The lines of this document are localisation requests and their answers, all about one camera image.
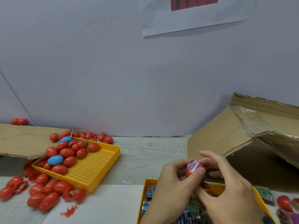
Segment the tray of toy packets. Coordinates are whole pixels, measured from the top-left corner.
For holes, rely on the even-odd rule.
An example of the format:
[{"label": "tray of toy packets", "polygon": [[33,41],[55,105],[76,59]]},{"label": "tray of toy packets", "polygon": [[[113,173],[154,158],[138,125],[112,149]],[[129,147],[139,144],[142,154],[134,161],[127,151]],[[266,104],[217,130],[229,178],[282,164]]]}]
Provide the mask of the tray of toy packets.
[{"label": "tray of toy packets", "polygon": [[[195,169],[200,167],[200,163],[197,161],[190,160],[190,163],[187,168],[187,172],[189,175],[190,172],[193,172]],[[143,192],[141,196],[141,202],[139,207],[139,214],[137,218],[137,224],[140,223],[143,215],[145,214],[148,206],[150,205],[151,199],[155,193],[155,188],[158,180],[157,179],[146,179],[144,181]],[[206,190],[211,196],[217,197],[223,193],[225,190],[224,184],[211,184],[211,189]],[[266,204],[264,203],[263,199],[259,195],[258,191],[254,189],[254,195],[256,201],[259,205],[261,210],[261,218],[263,219],[264,223],[266,224],[274,224],[273,217],[268,210]],[[209,217],[205,207],[203,204],[198,202],[195,195],[190,197],[188,206],[183,214],[175,221],[174,224],[212,224],[212,220]]]}]

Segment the paper sheet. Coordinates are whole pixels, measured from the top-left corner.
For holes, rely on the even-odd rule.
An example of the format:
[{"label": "paper sheet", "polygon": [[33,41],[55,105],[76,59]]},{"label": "paper sheet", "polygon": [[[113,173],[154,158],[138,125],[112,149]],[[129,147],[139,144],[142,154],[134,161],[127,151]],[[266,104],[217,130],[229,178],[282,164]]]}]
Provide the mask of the paper sheet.
[{"label": "paper sheet", "polygon": [[138,0],[142,36],[248,20],[254,3],[255,0]]},{"label": "paper sheet", "polygon": [[69,218],[60,213],[77,204],[60,199],[43,224],[136,223],[142,189],[142,185],[99,185]]}]

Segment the open cardboard box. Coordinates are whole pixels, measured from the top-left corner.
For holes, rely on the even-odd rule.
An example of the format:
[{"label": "open cardboard box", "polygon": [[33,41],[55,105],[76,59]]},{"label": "open cardboard box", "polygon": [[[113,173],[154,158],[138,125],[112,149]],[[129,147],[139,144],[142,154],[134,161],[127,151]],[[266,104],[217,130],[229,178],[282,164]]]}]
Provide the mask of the open cardboard box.
[{"label": "open cardboard box", "polygon": [[0,124],[0,155],[27,159],[42,157],[48,147],[56,147],[58,144],[58,142],[50,141],[50,134],[61,134],[63,131],[71,130]]},{"label": "open cardboard box", "polygon": [[224,155],[252,185],[299,191],[299,107],[234,93],[230,105],[189,138],[188,159],[201,159],[198,150]]}]

